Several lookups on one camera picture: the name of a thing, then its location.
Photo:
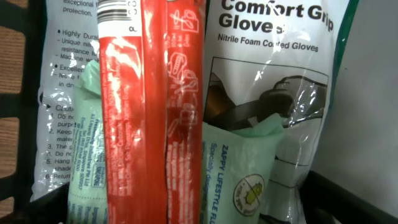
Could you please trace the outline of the light green wipes sachet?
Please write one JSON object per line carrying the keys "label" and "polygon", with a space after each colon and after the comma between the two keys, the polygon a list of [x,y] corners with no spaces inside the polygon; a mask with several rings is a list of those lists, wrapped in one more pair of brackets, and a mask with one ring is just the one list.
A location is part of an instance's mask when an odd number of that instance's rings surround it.
{"label": "light green wipes sachet", "polygon": [[257,223],[275,152],[284,137],[273,114],[253,128],[203,123],[200,223]]}
{"label": "light green wipes sachet", "polygon": [[88,62],[80,75],[74,100],[73,164],[67,223],[107,223],[100,65],[96,60]]}

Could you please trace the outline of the green white gloves packet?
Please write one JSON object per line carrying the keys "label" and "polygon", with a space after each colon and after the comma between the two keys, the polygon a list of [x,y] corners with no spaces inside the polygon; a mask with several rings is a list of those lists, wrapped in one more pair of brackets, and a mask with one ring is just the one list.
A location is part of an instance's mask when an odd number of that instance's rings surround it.
{"label": "green white gloves packet", "polygon": [[[47,1],[32,200],[70,185],[74,90],[88,62],[100,64],[101,0]],[[299,187],[329,109],[357,1],[205,1],[203,123],[232,132],[273,114],[284,137],[259,222],[304,223]]]}

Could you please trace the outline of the red stick sachet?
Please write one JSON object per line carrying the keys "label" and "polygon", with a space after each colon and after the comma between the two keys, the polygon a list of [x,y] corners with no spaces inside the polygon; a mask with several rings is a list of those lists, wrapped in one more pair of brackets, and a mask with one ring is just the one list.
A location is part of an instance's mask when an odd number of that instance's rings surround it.
{"label": "red stick sachet", "polygon": [[198,223],[202,0],[100,1],[110,223]]}

